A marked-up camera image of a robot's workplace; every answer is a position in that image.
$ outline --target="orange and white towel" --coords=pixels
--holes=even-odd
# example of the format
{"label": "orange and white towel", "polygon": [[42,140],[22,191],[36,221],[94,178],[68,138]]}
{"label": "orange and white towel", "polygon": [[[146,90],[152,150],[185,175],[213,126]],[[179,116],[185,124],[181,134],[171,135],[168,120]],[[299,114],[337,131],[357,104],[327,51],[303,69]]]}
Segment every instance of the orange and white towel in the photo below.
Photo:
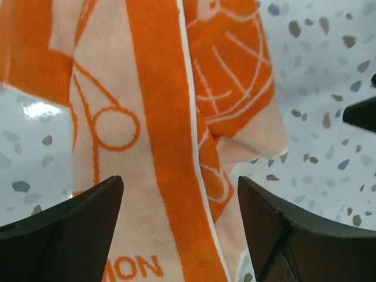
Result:
{"label": "orange and white towel", "polygon": [[236,281],[239,161],[283,153],[252,0],[2,0],[5,87],[70,107],[75,193],[118,174],[103,282]]}

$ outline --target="towel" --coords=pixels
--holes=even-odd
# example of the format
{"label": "towel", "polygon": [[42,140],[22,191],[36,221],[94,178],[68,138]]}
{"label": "towel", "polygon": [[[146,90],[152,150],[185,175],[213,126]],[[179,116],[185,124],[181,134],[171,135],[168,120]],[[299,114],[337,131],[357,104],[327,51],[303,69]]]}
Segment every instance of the towel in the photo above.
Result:
{"label": "towel", "polygon": [[286,152],[256,3],[2,0],[0,38],[3,86],[70,109],[74,194],[123,178],[103,282],[243,281],[228,175]]}

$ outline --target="terrazzo surface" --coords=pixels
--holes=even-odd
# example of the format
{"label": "terrazzo surface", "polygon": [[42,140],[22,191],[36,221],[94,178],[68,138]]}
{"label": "terrazzo surface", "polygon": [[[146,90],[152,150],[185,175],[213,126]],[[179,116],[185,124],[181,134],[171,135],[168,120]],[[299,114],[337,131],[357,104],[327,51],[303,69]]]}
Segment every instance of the terrazzo surface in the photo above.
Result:
{"label": "terrazzo surface", "polygon": [[[342,122],[376,95],[376,1],[261,0],[286,155],[239,164],[252,178],[315,214],[376,230],[376,135]],[[0,90],[0,226],[71,197],[72,122],[67,109]],[[249,255],[240,282],[255,281]]]}
{"label": "terrazzo surface", "polygon": [[[261,0],[289,152],[236,167],[320,216],[376,230],[376,135],[343,124],[376,95],[376,1]],[[254,281],[246,255],[241,282]]]}

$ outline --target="orange stripe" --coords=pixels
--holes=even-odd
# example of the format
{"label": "orange stripe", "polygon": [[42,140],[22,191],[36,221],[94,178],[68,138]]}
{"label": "orange stripe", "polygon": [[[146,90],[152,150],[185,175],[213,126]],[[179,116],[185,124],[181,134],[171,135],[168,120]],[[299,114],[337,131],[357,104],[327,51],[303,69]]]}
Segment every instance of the orange stripe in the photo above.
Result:
{"label": "orange stripe", "polygon": [[184,280],[227,281],[194,169],[190,99],[175,0],[126,0],[157,184]]}

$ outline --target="fabric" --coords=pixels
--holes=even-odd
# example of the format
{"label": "fabric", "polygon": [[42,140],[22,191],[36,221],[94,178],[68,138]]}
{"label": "fabric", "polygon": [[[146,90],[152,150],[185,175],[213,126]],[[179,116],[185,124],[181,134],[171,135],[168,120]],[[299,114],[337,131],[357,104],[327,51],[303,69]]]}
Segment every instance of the fabric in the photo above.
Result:
{"label": "fabric", "polygon": [[76,194],[123,178],[103,281],[239,279],[227,175],[286,151],[256,3],[3,0],[0,37],[4,86],[71,109]]}

